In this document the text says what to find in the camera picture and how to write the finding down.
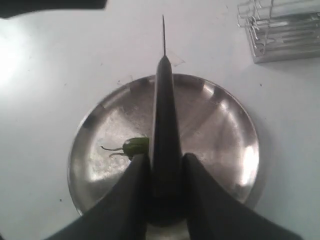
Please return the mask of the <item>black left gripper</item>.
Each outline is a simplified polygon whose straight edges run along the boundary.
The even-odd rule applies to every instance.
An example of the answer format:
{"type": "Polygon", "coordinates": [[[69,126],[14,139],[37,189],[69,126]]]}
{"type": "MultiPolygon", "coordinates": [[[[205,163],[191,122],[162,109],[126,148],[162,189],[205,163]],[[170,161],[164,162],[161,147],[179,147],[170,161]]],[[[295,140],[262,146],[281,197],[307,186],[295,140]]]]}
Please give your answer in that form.
{"type": "Polygon", "coordinates": [[[49,10],[102,10],[107,0],[0,0],[0,17],[11,17],[49,10]]]}

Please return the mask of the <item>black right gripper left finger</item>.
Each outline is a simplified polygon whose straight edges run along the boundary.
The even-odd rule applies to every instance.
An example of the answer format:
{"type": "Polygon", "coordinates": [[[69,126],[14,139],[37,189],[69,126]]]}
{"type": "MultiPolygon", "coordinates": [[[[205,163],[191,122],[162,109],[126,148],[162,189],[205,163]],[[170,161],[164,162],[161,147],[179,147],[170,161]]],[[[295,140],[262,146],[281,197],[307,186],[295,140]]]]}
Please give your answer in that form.
{"type": "Polygon", "coordinates": [[[51,240],[144,240],[150,193],[150,162],[136,155],[114,187],[51,240]]]}

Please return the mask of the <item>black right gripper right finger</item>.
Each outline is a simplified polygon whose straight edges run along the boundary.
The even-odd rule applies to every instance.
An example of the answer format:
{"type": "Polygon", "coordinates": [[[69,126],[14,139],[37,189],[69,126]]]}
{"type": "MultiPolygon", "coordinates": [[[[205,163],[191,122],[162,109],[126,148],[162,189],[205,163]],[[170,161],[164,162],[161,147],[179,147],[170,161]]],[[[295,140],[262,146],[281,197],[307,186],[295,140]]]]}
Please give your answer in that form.
{"type": "Polygon", "coordinates": [[[192,153],[183,156],[192,240],[300,240],[301,236],[258,215],[229,193],[192,153]]]}

